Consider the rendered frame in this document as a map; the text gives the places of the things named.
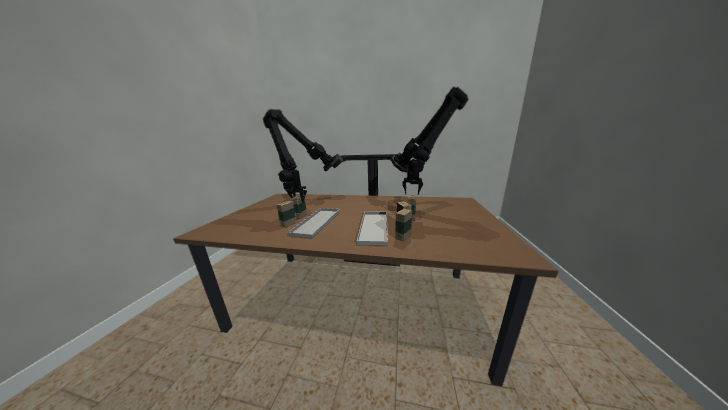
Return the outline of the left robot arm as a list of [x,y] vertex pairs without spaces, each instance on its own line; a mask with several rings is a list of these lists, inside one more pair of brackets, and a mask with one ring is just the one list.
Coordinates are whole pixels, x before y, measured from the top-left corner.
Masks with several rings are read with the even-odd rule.
[[[453,96],[455,96],[458,100]],[[429,155],[437,138],[450,120],[455,110],[461,110],[462,108],[464,108],[465,104],[468,101],[467,97],[468,95],[464,93],[459,87],[453,87],[445,96],[445,100],[442,106],[429,121],[423,131],[415,139],[412,138],[407,143],[402,154],[396,154],[395,158],[397,160],[394,158],[394,161],[396,161],[406,170],[412,170],[407,170],[407,180],[410,180],[411,184],[417,183],[417,174],[419,180],[419,172],[423,170],[425,162],[428,161],[430,157]],[[417,146],[415,143],[417,143],[419,146]],[[410,160],[411,158],[415,158],[416,160]]]

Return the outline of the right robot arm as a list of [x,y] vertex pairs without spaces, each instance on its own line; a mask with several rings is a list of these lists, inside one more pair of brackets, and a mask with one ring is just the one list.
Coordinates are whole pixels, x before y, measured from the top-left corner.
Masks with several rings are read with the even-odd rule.
[[[317,142],[315,142],[313,144],[312,141],[310,141],[307,137],[305,137],[295,126],[293,126],[284,117],[281,110],[275,110],[275,109],[270,109],[270,111],[268,110],[266,112],[265,116],[263,117],[263,122],[264,122],[265,127],[269,128],[271,136],[273,138],[273,141],[275,143],[275,146],[276,146],[278,154],[279,154],[279,158],[280,158],[281,166],[282,166],[283,170],[281,170],[278,175],[279,175],[280,181],[285,182],[285,183],[283,183],[283,186],[284,186],[284,189],[286,190],[286,192],[292,192],[293,189],[301,188],[301,182],[300,182],[300,180],[298,180],[298,179],[300,179],[299,171],[294,170],[297,167],[297,165],[286,147],[286,144],[284,142],[284,139],[283,139],[283,136],[281,134],[278,124],[281,125],[286,131],[288,131],[295,139],[297,139],[307,149],[307,153],[309,153],[309,155],[312,159],[317,160],[318,158],[320,158],[322,160],[322,163],[324,164],[324,167],[323,167],[324,169],[330,163],[332,163],[334,161],[334,159],[336,158],[335,155],[333,157],[331,155],[328,155],[322,145],[318,144]],[[284,164],[284,162],[285,162],[284,159],[286,160],[286,164]],[[292,180],[297,180],[297,181],[292,181]],[[290,183],[290,184],[286,184],[286,183]]]

